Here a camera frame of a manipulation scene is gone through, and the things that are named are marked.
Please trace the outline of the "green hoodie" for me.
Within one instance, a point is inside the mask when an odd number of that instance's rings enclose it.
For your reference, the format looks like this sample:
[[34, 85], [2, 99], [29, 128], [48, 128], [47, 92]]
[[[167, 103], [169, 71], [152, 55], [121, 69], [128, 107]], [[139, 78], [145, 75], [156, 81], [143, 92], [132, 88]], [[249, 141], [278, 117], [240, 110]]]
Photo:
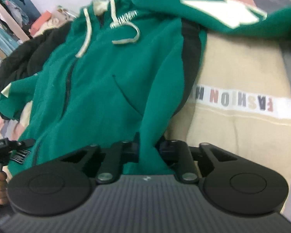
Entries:
[[156, 144], [191, 93], [207, 30], [291, 39], [291, 7], [266, 13], [235, 0], [92, 1], [42, 70], [0, 94], [10, 119], [32, 103], [21, 139], [35, 144], [12, 153], [10, 173], [139, 134], [139, 161], [125, 174], [169, 174]]

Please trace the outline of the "hanging clothes rack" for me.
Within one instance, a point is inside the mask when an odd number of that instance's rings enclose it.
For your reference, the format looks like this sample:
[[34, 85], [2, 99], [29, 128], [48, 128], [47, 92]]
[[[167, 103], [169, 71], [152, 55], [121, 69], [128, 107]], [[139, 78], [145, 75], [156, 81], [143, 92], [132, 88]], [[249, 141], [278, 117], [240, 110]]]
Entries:
[[32, 38], [30, 28], [40, 15], [31, 0], [0, 0], [0, 61]]

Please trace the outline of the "patchwork bed quilt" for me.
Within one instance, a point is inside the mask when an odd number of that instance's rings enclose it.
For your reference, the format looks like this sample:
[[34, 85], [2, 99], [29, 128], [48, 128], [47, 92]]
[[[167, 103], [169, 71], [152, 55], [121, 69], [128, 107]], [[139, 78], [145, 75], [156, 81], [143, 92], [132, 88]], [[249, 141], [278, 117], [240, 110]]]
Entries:
[[271, 87], [267, 82], [275, 69], [271, 65], [271, 53], [276, 52], [278, 41], [291, 39], [239, 36], [214, 30], [207, 30], [206, 35], [191, 93], [170, 119], [156, 144], [157, 151], [159, 142], [168, 135], [179, 137], [180, 132], [184, 132], [188, 141], [195, 141], [222, 119], [222, 112], [246, 115], [259, 121], [291, 121], [291, 101], [278, 90], [262, 91], [263, 87]]

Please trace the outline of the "black puffer jacket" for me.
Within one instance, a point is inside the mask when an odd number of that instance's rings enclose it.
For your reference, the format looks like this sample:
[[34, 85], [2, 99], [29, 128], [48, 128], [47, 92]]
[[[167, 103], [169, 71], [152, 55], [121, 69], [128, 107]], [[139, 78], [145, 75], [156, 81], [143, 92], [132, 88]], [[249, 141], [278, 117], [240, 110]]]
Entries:
[[71, 47], [65, 51], [66, 53], [71, 54], [72, 48], [80, 47], [76, 43], [81, 43], [80, 37], [84, 36], [85, 31], [72, 30], [71, 25], [66, 23], [60, 28], [46, 30], [42, 35], [25, 42], [13, 51], [0, 68], [0, 93], [11, 82], [42, 71], [44, 63], [66, 40], [71, 42]]

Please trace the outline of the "orange box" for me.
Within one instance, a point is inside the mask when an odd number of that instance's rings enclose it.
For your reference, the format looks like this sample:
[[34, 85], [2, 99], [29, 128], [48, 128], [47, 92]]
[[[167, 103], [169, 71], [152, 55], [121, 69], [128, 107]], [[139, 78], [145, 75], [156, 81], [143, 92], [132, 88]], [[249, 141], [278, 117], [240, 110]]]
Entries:
[[47, 22], [49, 19], [51, 19], [52, 13], [46, 10], [44, 13], [41, 14], [41, 16], [32, 24], [30, 28], [30, 35], [34, 36], [37, 31], [41, 28], [41, 26]]

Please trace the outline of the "cream folded blanket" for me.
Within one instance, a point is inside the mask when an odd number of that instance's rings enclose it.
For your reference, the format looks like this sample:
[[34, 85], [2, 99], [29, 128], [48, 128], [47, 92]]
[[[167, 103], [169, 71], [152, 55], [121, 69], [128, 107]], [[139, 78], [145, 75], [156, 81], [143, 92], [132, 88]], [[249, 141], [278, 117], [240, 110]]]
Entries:
[[65, 23], [73, 20], [74, 20], [73, 17], [65, 16], [63, 14], [52, 14], [51, 18], [44, 22], [41, 25], [41, 27], [37, 30], [37, 32], [33, 35], [33, 38], [42, 35], [46, 30], [59, 28], [63, 26]]

